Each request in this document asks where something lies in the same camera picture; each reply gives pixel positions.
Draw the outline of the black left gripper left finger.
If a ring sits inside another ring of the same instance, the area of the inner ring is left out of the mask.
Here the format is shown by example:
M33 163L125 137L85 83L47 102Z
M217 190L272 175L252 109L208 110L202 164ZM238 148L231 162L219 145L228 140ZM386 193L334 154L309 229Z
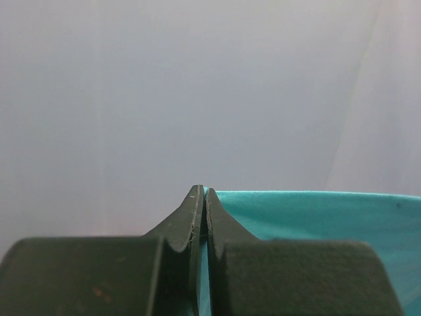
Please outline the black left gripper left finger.
M1 262L2 315L197 315L204 189L142 236L42 237Z

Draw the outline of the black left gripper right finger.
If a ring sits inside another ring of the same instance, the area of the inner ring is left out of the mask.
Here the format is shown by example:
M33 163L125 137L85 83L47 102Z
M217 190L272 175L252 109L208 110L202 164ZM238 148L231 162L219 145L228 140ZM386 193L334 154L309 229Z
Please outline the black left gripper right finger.
M364 242L259 240L206 194L213 315L402 315Z

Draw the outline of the turquoise t shirt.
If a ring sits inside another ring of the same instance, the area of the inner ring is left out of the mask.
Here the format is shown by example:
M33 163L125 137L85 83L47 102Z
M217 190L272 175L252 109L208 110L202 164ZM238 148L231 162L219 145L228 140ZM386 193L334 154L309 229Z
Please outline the turquoise t shirt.
M380 256L406 315L420 314L420 198L317 191L217 191L261 240L357 240Z

